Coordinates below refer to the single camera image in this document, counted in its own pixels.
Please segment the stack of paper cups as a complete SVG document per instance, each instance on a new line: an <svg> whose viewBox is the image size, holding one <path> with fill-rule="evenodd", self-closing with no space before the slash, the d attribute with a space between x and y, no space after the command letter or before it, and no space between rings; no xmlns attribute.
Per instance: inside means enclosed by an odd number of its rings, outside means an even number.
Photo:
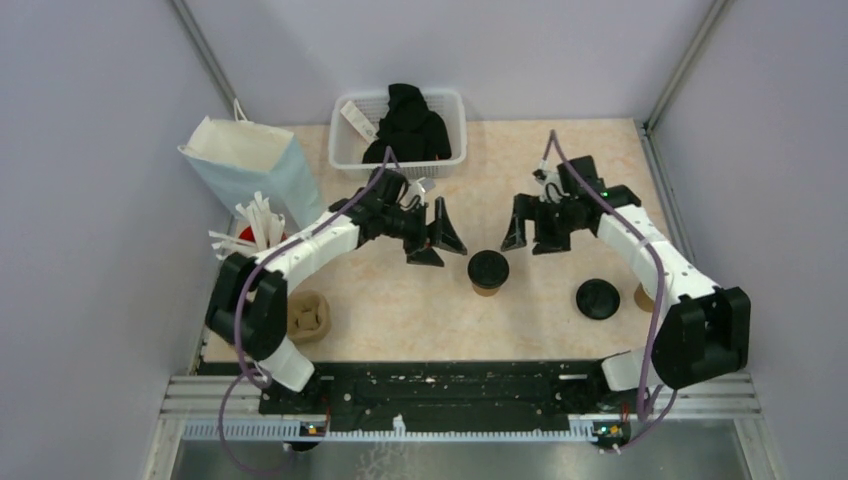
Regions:
<svg viewBox="0 0 848 480"><path fill-rule="evenodd" d="M633 294L633 299L636 306L644 311L651 313L654 311L655 301L654 299L647 293L643 284L639 284Z"/></svg>

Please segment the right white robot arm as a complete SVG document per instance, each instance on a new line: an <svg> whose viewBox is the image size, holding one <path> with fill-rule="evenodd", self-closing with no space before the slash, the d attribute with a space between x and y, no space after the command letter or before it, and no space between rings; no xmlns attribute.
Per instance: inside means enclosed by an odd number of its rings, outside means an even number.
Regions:
<svg viewBox="0 0 848 480"><path fill-rule="evenodd" d="M638 279L658 314L651 342L602 360L586 385L589 404L612 412L627 390L664 385L679 390L737 372L748 363L751 300L701 273L653 224L627 186L606 186L592 157L550 170L540 162L538 194L513 198L503 251L567 252L572 233L590 231L616 252Z"/></svg>

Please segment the black coffee cup lid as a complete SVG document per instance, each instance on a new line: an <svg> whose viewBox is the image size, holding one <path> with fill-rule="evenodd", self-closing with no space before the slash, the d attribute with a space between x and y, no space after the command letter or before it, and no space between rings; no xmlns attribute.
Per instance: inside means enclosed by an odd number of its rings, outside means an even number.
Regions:
<svg viewBox="0 0 848 480"><path fill-rule="evenodd" d="M469 259L467 275L474 287L485 290L499 289L508 280L510 267L500 252L481 250Z"/></svg>

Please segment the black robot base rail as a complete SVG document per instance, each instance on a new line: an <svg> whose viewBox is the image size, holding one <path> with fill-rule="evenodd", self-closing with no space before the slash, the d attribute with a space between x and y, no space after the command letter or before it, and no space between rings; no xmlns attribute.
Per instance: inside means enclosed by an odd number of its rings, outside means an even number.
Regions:
<svg viewBox="0 0 848 480"><path fill-rule="evenodd" d="M597 360L318 362L304 389L262 392L264 415L318 415L333 432L530 433L570 428L580 414L627 412L637 394L614 392Z"/></svg>

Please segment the brown paper coffee cup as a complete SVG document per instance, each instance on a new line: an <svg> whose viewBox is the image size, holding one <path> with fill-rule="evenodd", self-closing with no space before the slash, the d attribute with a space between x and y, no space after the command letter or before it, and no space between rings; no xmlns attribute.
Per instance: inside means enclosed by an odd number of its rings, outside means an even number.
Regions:
<svg viewBox="0 0 848 480"><path fill-rule="evenodd" d="M487 288L487 287L479 286L479 285L477 285L477 284L473 284L473 285L472 285L472 288L473 288L473 291L474 291L477 295L480 295L480 296L482 296L482 297L491 297L491 296L494 296L494 295L495 295L495 294L497 294L497 293L499 292L499 290L500 290L500 288L499 288L499 287L495 287L495 288Z"/></svg>

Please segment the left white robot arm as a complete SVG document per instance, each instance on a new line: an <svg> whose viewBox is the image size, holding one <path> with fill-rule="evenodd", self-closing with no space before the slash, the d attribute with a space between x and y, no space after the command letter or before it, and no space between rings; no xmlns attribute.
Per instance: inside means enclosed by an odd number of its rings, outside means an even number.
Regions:
<svg viewBox="0 0 848 480"><path fill-rule="evenodd" d="M221 265L205 325L242 358L258 367L264 386L283 386L283 401L297 413L319 404L314 365L290 338L286 314L291 291L337 257L386 236L402 243L407 263L441 267L439 251L464 255L467 248L453 228L445 201L401 203L410 183L394 169L377 168L353 198L343 198L306 229L280 245L244 255L232 253Z"/></svg>

